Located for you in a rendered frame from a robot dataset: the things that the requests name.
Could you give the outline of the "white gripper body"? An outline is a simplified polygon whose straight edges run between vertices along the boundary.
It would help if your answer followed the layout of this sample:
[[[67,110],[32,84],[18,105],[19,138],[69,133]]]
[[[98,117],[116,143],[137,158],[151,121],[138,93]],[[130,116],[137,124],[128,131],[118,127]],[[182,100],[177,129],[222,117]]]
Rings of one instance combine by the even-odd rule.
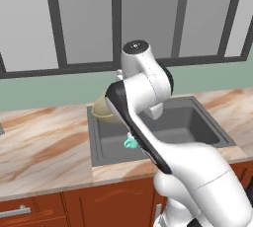
[[[159,119],[163,113],[163,104],[160,103],[154,107],[148,108],[145,113],[153,120]]]

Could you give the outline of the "dark grey sink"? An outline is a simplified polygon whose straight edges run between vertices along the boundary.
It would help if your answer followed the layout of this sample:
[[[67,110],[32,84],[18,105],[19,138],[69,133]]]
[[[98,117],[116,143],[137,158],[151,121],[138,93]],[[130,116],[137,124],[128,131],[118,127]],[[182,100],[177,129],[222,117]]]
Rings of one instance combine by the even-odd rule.
[[[153,120],[145,112],[139,117],[154,135],[166,143],[202,142],[215,148],[235,146],[233,139],[194,97],[171,98],[163,104],[163,114]],[[125,148],[127,130],[122,124],[108,123],[87,108],[91,161],[93,167],[147,159],[137,146]]]

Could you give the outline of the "tan bowl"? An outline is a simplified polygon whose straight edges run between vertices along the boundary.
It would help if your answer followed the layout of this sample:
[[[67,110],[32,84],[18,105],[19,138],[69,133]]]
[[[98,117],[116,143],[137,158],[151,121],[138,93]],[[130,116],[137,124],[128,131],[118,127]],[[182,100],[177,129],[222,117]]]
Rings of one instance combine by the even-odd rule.
[[[105,101],[105,96],[102,95],[93,105],[92,107],[93,116],[97,118],[109,118],[112,117],[113,114],[109,110],[107,103]]]

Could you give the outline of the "red-brown cabinet door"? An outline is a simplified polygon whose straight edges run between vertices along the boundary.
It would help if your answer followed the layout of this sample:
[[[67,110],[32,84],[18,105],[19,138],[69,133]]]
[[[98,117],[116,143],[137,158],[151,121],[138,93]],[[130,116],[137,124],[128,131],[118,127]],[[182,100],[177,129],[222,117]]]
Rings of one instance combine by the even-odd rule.
[[[150,227],[151,178],[65,191],[70,227]]]
[[[153,227],[156,218],[163,212],[165,205],[166,197],[160,195],[157,191],[155,191],[153,197],[152,218],[150,227]]]
[[[247,189],[253,178],[253,161],[233,163],[231,168],[242,186]]]

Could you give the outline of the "dark framed window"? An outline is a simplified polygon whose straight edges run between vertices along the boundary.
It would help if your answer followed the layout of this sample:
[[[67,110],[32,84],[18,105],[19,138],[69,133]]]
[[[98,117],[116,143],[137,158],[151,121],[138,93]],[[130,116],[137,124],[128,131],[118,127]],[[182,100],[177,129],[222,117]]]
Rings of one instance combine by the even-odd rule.
[[[253,0],[0,0],[0,79],[114,71],[133,39],[169,67],[244,61]]]

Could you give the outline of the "red-brown drawer front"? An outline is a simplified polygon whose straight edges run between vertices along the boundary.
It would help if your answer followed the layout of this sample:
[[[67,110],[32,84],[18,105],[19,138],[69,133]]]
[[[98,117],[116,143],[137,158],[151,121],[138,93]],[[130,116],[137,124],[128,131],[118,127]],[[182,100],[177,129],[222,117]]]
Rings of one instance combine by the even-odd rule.
[[[68,227],[66,213],[59,193],[32,196],[0,202],[0,213],[24,211],[0,216],[0,227]]]

